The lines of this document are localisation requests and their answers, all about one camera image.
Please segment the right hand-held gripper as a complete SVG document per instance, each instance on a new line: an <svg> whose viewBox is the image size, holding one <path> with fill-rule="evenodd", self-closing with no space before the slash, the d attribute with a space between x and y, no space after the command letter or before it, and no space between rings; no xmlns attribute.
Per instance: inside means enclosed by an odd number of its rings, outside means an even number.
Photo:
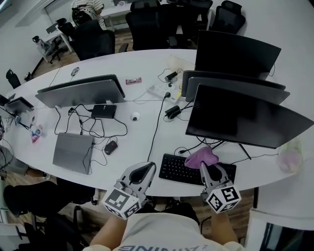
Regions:
<svg viewBox="0 0 314 251"><path fill-rule="evenodd" d="M240 201L239 190L232 183L233 166L231 164L217 163L212 165L212 179L208 172L208 166L201 162L200 167L202 183L205 189L202 197L216 214L233 209ZM220 184L212 188L213 183Z"/></svg>

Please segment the purple cloth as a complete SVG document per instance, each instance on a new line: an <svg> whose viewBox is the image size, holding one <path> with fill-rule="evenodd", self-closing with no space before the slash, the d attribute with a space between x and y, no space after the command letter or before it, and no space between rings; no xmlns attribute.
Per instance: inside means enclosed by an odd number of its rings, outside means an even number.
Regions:
<svg viewBox="0 0 314 251"><path fill-rule="evenodd" d="M219 158L217 155L213 154L212 148L207 146L197 150L195 153L191 154L186 160L184 165L191 169L200 169L201 164L205 163L207 166L217 164Z"/></svg>

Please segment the person's right forearm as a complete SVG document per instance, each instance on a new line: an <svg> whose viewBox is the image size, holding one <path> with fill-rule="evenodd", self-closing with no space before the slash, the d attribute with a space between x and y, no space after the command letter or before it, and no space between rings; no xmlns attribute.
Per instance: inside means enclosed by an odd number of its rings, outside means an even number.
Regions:
<svg viewBox="0 0 314 251"><path fill-rule="evenodd" d="M212 213L211 215L212 240L224 245L228 242L238 242L236 233L234 232L229 220L227 212Z"/></svg>

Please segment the grey monitor on left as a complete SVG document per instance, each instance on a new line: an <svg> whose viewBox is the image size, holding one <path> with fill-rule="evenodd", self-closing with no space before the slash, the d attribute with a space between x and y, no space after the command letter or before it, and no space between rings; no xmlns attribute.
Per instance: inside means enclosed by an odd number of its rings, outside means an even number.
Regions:
<svg viewBox="0 0 314 251"><path fill-rule="evenodd" d="M49 108L69 107L79 104L105 104L107 101L122 103L125 101L122 92L114 80L96 81L43 91L35 95Z"/></svg>

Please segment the black keyboard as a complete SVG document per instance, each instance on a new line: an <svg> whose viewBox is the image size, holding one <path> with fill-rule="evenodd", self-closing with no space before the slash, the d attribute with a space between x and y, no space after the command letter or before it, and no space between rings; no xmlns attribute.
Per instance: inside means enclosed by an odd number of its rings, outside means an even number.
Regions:
<svg viewBox="0 0 314 251"><path fill-rule="evenodd" d="M194 185L201 185L202 183L201 179L201 173L200 169L191 169L184 165L186 158L170 155L170 154L164 154L161 168L159 171L159 178L170 180L170 181L176 181L181 183L188 183L188 184L194 184ZM236 165L233 166L233 181L235 180L236 176ZM212 165L208 166L208 172L212 179ZM217 183L213 183L211 180L212 187L216 187Z"/></svg>

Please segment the black and red mouse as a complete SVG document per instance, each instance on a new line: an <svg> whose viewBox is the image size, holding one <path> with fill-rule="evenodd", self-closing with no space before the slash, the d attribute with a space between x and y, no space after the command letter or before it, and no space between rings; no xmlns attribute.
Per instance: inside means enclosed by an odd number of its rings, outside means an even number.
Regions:
<svg viewBox="0 0 314 251"><path fill-rule="evenodd" d="M111 155L117 148L116 141L110 141L104 146L104 152L106 155Z"/></svg>

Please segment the person's black shorts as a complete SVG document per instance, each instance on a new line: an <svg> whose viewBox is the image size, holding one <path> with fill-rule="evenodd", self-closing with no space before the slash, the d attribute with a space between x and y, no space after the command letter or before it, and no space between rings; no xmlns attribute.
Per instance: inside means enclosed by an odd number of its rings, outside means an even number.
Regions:
<svg viewBox="0 0 314 251"><path fill-rule="evenodd" d="M189 203L183 202L179 203L171 208L165 209L163 211L157 211L153 208L152 205L149 203L146 203L141 209L139 209L136 214L140 213L168 213L168 214L175 214L184 216L190 219L193 219L198 225L200 225L200 221L197 217L196 212L192 208L192 206Z"/></svg>

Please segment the person's white t-shirt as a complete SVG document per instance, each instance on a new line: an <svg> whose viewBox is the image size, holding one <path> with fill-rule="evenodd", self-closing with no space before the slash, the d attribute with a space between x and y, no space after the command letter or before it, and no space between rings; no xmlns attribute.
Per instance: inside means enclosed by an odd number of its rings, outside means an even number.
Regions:
<svg viewBox="0 0 314 251"><path fill-rule="evenodd" d="M83 251L245 251L235 242L220 244L201 235L195 220L169 213L132 215L116 247L90 244Z"/></svg>

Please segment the black power adapter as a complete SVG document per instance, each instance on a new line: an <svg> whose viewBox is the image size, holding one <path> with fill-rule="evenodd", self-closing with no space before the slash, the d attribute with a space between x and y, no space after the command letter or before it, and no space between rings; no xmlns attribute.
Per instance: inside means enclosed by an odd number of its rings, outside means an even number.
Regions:
<svg viewBox="0 0 314 251"><path fill-rule="evenodd" d="M165 111L165 117L167 117L169 120L174 119L179 114L181 114L181 109L178 105L175 105Z"/></svg>

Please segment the black docking station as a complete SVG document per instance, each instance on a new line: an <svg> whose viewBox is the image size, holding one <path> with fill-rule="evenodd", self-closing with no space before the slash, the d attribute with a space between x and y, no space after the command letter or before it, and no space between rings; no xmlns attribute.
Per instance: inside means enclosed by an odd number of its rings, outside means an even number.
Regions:
<svg viewBox="0 0 314 251"><path fill-rule="evenodd" d="M101 118L101 119L113 119L115 116L117 106L109 104L97 104L94 105L91 117L92 118Z"/></svg>

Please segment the clear plastic bag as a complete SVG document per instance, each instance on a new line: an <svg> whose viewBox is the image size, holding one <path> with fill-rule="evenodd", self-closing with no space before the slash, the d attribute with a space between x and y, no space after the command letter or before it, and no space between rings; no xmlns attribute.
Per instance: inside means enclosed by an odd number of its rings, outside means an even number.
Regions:
<svg viewBox="0 0 314 251"><path fill-rule="evenodd" d="M301 141L298 138L282 145L278 150L276 163L287 174L299 172L303 162Z"/></svg>

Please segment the white power strip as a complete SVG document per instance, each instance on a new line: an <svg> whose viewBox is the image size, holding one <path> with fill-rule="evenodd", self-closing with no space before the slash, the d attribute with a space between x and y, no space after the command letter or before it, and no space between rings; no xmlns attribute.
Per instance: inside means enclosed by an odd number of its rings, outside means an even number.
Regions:
<svg viewBox="0 0 314 251"><path fill-rule="evenodd" d="M170 93L170 97L165 100L172 104L176 104L181 97L181 90L174 83L155 83L148 88L147 92L161 99L164 98L166 93Z"/></svg>

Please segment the dark glass window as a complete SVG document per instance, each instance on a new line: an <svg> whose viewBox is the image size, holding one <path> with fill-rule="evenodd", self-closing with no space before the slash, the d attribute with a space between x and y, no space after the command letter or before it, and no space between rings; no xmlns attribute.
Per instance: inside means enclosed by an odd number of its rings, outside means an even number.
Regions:
<svg viewBox="0 0 314 251"><path fill-rule="evenodd" d="M314 251L314 230L267 223L260 251Z"/></svg>

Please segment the clear water bottle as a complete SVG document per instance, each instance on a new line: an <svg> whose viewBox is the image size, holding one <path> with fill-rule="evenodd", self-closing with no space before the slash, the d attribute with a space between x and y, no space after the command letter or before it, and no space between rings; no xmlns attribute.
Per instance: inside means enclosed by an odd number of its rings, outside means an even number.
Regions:
<svg viewBox="0 0 314 251"><path fill-rule="evenodd" d="M34 128L32 130L32 133L34 135L40 136L45 138L47 136L47 130L42 126L42 125L38 125L36 128Z"/></svg>

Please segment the translucent plastic bottle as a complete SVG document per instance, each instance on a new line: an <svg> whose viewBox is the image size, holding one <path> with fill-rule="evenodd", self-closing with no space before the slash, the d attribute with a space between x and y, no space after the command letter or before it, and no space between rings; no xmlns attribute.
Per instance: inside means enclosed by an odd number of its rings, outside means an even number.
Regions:
<svg viewBox="0 0 314 251"><path fill-rule="evenodd" d="M194 70L195 64L188 62L184 59L181 59L179 57L176 57L174 55L170 55L170 57L167 59L167 68L170 70L177 71L179 69L186 71L186 70Z"/></svg>

